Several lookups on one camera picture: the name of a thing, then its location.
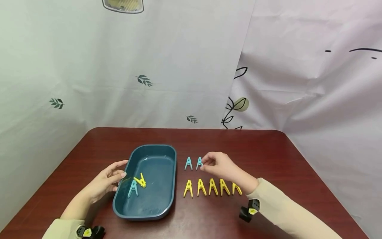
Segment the black clip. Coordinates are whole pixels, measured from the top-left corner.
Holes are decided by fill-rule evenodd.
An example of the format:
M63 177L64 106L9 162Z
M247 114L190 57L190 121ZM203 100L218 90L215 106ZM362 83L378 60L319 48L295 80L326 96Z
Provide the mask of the black clip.
M80 238L103 239L105 235L105 228L101 226L95 226L93 229L90 229L86 228L85 226L80 226L76 232Z
M252 199L248 201L248 207L241 207L239 218L246 222L252 220L252 216L260 210L260 201L258 199Z

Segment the tray rim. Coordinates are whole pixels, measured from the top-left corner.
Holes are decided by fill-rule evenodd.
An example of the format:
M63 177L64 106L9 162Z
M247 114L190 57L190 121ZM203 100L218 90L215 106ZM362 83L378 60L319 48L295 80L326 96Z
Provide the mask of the tray rim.
M151 215L151 216L145 216L145 217L122 215L122 214L120 214L119 212L117 212L117 210L116 210L116 208L115 208L115 199L116 199L117 194L118 194L119 189L120 189L120 188L118 187L117 191L115 192L114 199L113 199L113 211L114 211L114 213L115 213L118 217L120 217L120 218L123 218L123 219L131 219L131 220L140 220L140 219L142 219L142 220L157 220L157 219L161 219L161 218L163 218L164 216L167 215L167 213L168 213L170 207L172 206L172 203L174 202L174 195L175 195L175 179L176 179L176 150L175 150L175 148L174 148L173 146L171 146L171 145L164 145L164 144L147 144L147 145L141 145L141 146L135 148L135 149L131 152L131 154L130 154L129 161L127 162L126 167L125 167L125 172L126 172L128 166L129 166L129 164L130 164L130 159L131 159L131 157L133 156L134 152L135 152L136 150L138 150L139 148L141 148L141 147L146 147L146 146L167 146L167 147L170 147L170 148L174 151L174 153L175 153L175 156L174 156L174 175L173 175L173 180L172 180L172 189L173 189L173 190L172 190L171 201L170 201L169 205L166 207L166 209L165 209L163 212L161 212L161 213L159 213L159 214L157 214L157 215Z

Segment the jar print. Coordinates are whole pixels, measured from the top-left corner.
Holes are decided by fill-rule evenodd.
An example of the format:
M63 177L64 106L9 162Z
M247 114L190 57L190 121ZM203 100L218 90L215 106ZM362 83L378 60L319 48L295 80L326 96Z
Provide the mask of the jar print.
M143 0L102 0L106 9L120 13L143 12Z

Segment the blue clothespin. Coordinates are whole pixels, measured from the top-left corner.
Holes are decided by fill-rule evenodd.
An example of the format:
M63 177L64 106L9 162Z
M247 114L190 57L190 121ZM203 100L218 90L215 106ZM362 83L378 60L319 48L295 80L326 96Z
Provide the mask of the blue clothespin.
M196 170L197 170L197 168L198 168L198 166L203 166L203 164L202 164L202 158L201 157L199 157L198 159L197 159L197 165L196 165Z
M131 182L131 186L130 186L130 190L129 190L129 194L127 195L127 198L130 198L130 195L131 195L131 191L135 190L135 194L138 196L138 190L137 190L137 181L133 180Z
M190 168L191 168L191 171L192 171L192 164L191 164L191 158L190 157L187 158L187 162L186 162L186 165L185 165L185 170L187 168L187 165L190 165Z

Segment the plastic tray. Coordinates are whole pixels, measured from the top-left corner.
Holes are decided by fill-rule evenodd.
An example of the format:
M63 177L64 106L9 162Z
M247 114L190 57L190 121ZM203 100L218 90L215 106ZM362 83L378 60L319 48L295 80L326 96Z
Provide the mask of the plastic tray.
M176 151L170 145L142 145L130 155L127 176L120 182L113 200L117 216L134 221L157 220L168 214L174 200ZM143 174L146 188L137 184L128 198L133 177Z

